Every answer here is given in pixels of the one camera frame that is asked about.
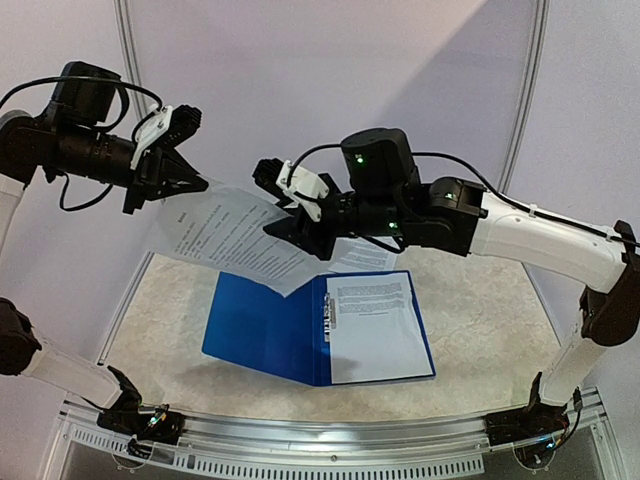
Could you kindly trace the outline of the printed paper sheet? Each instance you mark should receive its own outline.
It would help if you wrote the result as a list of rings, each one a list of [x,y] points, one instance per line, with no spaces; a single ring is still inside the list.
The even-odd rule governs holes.
[[[156,254],[235,274],[287,296],[326,266],[264,232],[284,217],[260,197],[213,182],[204,192],[163,200],[147,244]]]
[[[339,238],[327,270],[332,273],[394,270],[397,255],[363,239]]]
[[[333,385],[435,377],[409,272],[332,275],[326,287]]]

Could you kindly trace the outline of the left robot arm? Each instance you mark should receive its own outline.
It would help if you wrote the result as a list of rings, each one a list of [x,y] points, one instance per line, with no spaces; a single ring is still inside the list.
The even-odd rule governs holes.
[[[183,148],[206,120],[110,69],[70,60],[1,96],[1,373],[108,409],[148,412],[98,359],[147,264],[160,203],[205,191]]]

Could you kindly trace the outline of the metal folder clip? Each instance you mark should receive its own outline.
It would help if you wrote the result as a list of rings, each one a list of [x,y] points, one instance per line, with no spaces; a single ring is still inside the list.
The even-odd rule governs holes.
[[[337,329],[337,303],[336,299],[325,292],[322,299],[322,334],[325,343],[331,341],[333,332]]]

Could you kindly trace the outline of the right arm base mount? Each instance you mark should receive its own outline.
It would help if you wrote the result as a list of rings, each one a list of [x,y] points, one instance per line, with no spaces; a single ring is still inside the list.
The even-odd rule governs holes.
[[[508,443],[516,443],[534,437],[551,435],[562,431],[558,440],[553,440],[551,449],[555,450],[564,444],[575,432],[581,418],[583,407],[579,387],[573,392],[573,406],[576,420],[570,426],[567,405],[551,406],[544,404],[540,396],[542,373],[534,378],[528,403],[524,407],[489,413],[483,416],[484,432],[489,444],[494,447]]]

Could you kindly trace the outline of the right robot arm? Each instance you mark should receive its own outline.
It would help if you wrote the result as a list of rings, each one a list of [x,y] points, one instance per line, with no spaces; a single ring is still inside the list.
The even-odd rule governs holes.
[[[285,218],[265,232],[321,259],[340,238],[362,238],[390,251],[409,246],[465,257],[514,260],[581,282],[581,323],[570,344],[534,380],[517,427],[537,436],[565,411],[570,396],[605,349],[629,341],[639,325],[639,245],[618,221],[593,226],[500,193],[479,172],[470,179],[420,178],[418,152],[397,128],[372,128],[337,144],[349,191],[300,161],[263,159],[253,178]]]

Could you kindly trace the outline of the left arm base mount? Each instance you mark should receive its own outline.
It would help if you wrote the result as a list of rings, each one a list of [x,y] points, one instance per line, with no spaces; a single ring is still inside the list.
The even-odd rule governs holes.
[[[135,436],[139,441],[176,445],[185,426],[185,416],[169,406],[144,407],[138,389],[120,370],[108,366],[120,388],[109,408],[102,408],[97,426],[115,433]]]

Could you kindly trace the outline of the blue plastic folder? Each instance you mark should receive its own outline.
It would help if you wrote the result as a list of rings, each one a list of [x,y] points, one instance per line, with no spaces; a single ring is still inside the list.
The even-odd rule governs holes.
[[[319,275],[288,296],[239,276],[219,276],[202,345],[204,354],[314,387],[331,383],[322,334],[326,279]]]

